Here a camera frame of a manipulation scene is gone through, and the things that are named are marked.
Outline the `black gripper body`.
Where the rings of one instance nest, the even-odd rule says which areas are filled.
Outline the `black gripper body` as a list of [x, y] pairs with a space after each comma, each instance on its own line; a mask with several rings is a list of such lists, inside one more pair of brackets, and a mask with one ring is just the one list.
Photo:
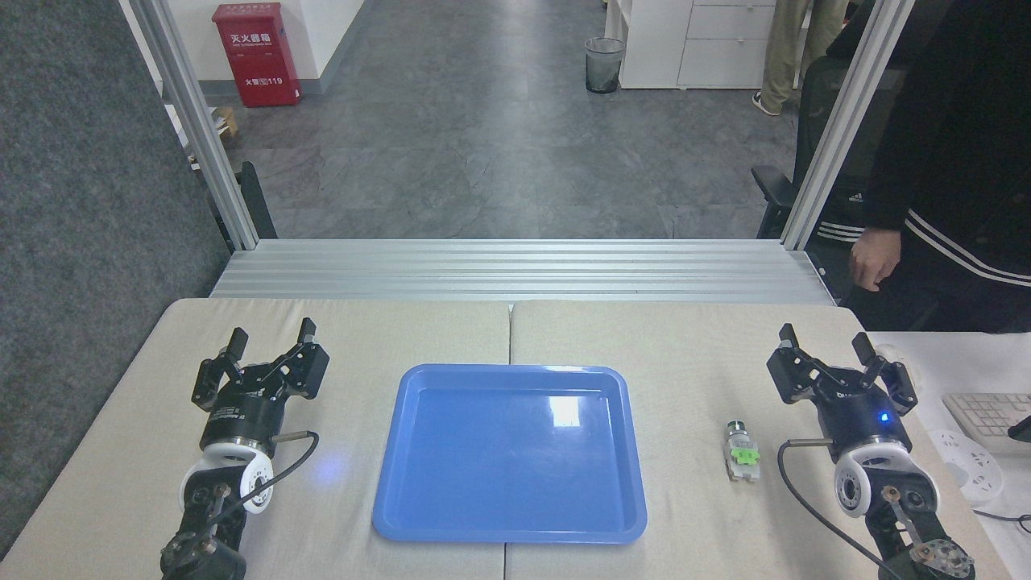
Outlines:
[[832, 462], [861, 445], [894, 441], [907, 452], [913, 444], [898, 411], [879, 387], [862, 393], [838, 393], [824, 389], [814, 394], [818, 422], [824, 437], [831, 438]]
[[199, 388], [199, 407], [209, 412], [199, 448], [214, 443], [247, 445], [265, 454], [273, 454], [276, 444], [271, 439], [280, 433], [286, 396], [280, 379], [265, 379], [261, 389], [243, 391], [242, 386], [229, 382], [217, 391], [213, 387]]

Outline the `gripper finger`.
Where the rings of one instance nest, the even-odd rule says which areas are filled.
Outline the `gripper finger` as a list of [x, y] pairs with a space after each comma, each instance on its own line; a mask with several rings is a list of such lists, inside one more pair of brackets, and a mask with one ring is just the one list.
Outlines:
[[838, 393], [846, 385], [821, 360], [800, 348], [794, 326], [783, 325], [778, 337], [780, 345], [767, 361], [767, 368], [785, 404], [814, 399], [821, 393]]
[[900, 361], [884, 359], [874, 350], [866, 333], [856, 334], [851, 344], [865, 368], [860, 381], [862, 387], [872, 387], [877, 379], [882, 379], [896, 412], [902, 417], [909, 414], [918, 404], [918, 399], [906, 366]]
[[261, 396], [269, 400], [286, 400], [302, 396], [312, 400], [321, 388], [330, 356], [314, 341], [317, 325], [305, 318], [300, 325], [297, 344], [279, 359], [266, 364], [266, 370], [255, 372], [255, 384]]
[[193, 404], [204, 412], [210, 412], [217, 404], [222, 378], [227, 377], [229, 385], [242, 382], [242, 368], [238, 363], [243, 356], [247, 341], [246, 331], [236, 327], [226, 348], [221, 349], [217, 357], [202, 361], [193, 390]]

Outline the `person's hand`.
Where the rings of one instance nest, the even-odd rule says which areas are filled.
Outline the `person's hand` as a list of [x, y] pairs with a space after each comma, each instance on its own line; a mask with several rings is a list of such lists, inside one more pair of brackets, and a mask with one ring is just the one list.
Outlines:
[[901, 231], [867, 227], [851, 248], [849, 272], [855, 286], [879, 292], [900, 261]]

